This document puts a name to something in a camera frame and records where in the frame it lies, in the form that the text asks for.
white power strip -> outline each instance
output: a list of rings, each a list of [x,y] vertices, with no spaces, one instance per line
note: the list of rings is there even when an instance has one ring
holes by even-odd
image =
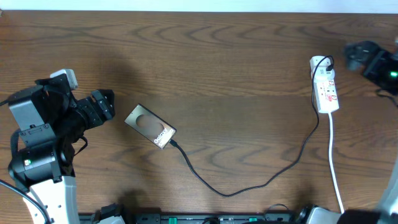
[[[325,58],[324,56],[314,56],[310,60],[311,78],[315,68],[319,62]],[[317,68],[317,74],[313,80],[313,88],[315,98],[317,99],[317,107],[319,113],[329,113],[336,111],[338,106],[336,85],[335,85],[335,70],[327,71],[326,68],[331,65],[330,59],[324,59]]]

wooden table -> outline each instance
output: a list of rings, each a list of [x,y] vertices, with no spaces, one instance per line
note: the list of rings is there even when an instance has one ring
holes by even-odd
[[[83,98],[113,89],[116,117],[86,131],[73,164],[80,212],[113,202],[170,212],[263,212],[274,203],[338,211],[330,177],[328,118],[292,170],[268,187],[232,198],[196,179],[180,152],[157,149],[124,119],[142,103],[177,128],[175,140],[213,187],[263,184],[297,157],[316,118],[309,59],[332,54],[340,109],[334,158],[346,208],[373,208],[397,156],[398,112],[376,86],[345,69],[343,47],[374,40],[394,50],[398,16],[6,11],[0,18],[0,97],[74,69]],[[0,178],[17,124],[0,108]],[[22,199],[0,188],[0,222],[29,223]]]

